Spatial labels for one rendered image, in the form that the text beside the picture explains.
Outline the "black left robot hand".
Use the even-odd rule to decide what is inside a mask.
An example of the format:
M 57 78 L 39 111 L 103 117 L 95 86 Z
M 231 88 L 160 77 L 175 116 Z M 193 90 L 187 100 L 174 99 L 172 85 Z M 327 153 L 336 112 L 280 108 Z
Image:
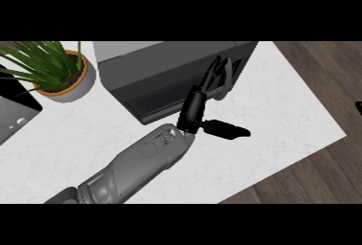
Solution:
M 234 140 L 239 137 L 251 136 L 245 128 L 218 120 L 202 120 L 206 104 L 206 90 L 217 76 L 222 76 L 224 83 L 221 90 L 214 96 L 214 100 L 221 100 L 233 86 L 230 58 L 219 59 L 219 56 L 215 57 L 200 83 L 191 86 L 180 109 L 177 129 L 184 133 L 194 134 L 197 129 L 202 128 L 206 134 L 225 140 Z

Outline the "dark grey microwave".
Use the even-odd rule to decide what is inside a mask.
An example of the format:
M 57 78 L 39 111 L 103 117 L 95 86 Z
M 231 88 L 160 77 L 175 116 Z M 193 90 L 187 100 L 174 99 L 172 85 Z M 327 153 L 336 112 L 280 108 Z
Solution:
M 215 59 L 231 60 L 231 78 L 239 77 L 255 46 L 253 41 L 95 41 L 101 85 L 149 124 L 181 110 Z

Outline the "green plant in white pot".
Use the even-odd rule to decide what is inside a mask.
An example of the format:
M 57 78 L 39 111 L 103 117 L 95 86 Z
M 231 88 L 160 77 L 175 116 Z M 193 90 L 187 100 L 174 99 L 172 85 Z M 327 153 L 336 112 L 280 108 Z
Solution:
M 23 69 L 0 68 L 0 81 L 30 83 L 26 94 L 36 91 L 50 100 L 67 103 L 89 91 L 95 70 L 79 42 L 76 50 L 66 50 L 58 41 L 10 41 L 0 44 L 0 56 Z

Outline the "black and grey appliance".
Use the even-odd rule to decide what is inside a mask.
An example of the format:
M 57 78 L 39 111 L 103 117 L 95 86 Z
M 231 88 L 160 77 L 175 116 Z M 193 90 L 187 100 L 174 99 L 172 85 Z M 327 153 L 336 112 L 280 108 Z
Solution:
M 14 76 L 0 71 L 0 145 L 42 111 Z

